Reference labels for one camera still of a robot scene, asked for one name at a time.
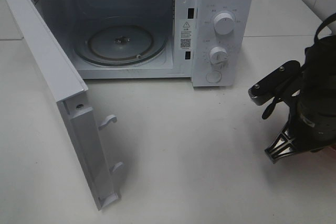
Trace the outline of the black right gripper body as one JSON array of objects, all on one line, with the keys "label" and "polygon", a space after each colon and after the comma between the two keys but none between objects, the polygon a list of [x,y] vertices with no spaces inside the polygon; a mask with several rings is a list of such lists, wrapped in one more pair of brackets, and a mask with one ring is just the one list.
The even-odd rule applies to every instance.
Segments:
[{"label": "black right gripper body", "polygon": [[317,152],[335,144],[335,102],[294,97],[285,133],[292,153]]}]

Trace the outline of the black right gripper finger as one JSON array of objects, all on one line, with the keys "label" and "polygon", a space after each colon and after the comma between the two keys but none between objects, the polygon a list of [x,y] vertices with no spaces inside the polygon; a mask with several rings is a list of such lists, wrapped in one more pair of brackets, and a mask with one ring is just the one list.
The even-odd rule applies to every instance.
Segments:
[{"label": "black right gripper finger", "polygon": [[295,140],[296,137],[290,133],[289,127],[284,126],[264,152],[273,164],[282,158],[301,154],[302,151],[295,146]]}]

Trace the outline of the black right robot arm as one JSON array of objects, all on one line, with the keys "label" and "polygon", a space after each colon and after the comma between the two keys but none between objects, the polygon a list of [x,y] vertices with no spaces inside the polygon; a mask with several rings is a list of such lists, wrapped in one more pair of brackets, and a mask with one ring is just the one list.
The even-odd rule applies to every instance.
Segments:
[{"label": "black right robot arm", "polygon": [[288,121],[265,149],[273,163],[335,144],[335,36],[315,39],[305,56],[300,92],[291,99]]}]

